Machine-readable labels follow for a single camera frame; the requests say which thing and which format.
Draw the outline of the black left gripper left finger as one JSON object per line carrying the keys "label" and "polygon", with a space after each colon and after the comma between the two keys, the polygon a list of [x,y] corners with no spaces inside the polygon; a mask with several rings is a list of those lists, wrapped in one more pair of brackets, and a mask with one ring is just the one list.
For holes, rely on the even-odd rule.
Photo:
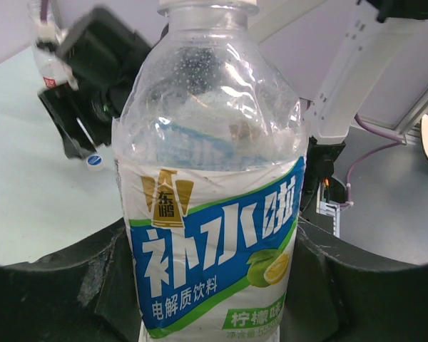
{"label": "black left gripper left finger", "polygon": [[0,266],[0,341],[137,341],[122,219],[34,263]]}

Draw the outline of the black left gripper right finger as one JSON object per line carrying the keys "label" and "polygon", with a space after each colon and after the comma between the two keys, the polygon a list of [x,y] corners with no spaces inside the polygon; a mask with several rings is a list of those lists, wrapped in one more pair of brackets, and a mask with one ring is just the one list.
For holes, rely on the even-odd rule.
{"label": "black left gripper right finger", "polygon": [[301,220],[284,341],[428,341],[428,264],[355,247]]}

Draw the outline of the blue Pocari Sweat cap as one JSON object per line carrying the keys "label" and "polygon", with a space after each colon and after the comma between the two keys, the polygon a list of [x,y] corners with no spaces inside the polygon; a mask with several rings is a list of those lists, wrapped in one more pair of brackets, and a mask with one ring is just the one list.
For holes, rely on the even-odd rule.
{"label": "blue Pocari Sweat cap", "polygon": [[99,154],[93,154],[86,158],[86,166],[89,171],[98,172],[104,168],[103,158]]}

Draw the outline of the clear blue-label Pocari bottle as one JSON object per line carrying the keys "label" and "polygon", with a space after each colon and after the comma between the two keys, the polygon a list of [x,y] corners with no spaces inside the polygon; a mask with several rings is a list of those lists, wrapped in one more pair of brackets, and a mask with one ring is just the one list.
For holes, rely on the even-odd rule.
{"label": "clear blue-label Pocari bottle", "polygon": [[113,122],[142,341],[276,341],[306,166],[300,99],[255,1],[161,1],[168,33]]}

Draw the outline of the clear red-label water bottle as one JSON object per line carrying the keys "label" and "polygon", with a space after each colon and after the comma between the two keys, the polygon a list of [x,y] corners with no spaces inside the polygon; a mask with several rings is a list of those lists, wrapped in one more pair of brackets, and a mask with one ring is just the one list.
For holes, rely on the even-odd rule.
{"label": "clear red-label water bottle", "polygon": [[60,29],[56,25],[50,4],[46,6],[46,22],[41,22],[41,1],[29,1],[28,12],[31,27],[31,50],[34,55],[36,67],[43,78],[47,88],[55,88],[68,80],[66,70],[62,62],[51,52],[44,51],[37,46],[42,40],[41,28],[47,24],[51,26],[55,35],[60,35]]}

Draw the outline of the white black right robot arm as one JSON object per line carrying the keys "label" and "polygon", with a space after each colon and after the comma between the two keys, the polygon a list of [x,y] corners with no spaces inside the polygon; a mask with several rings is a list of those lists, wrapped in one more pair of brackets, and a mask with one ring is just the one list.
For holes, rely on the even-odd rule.
{"label": "white black right robot arm", "polygon": [[[97,6],[69,30],[50,17],[48,1],[37,1],[31,13],[35,48],[62,67],[64,80],[40,92],[66,157],[85,160],[111,143],[111,123],[119,117],[148,44],[114,13]],[[358,1],[350,26],[309,109],[308,167],[302,191],[303,209],[334,172],[352,121],[392,57],[428,21],[428,1]]]}

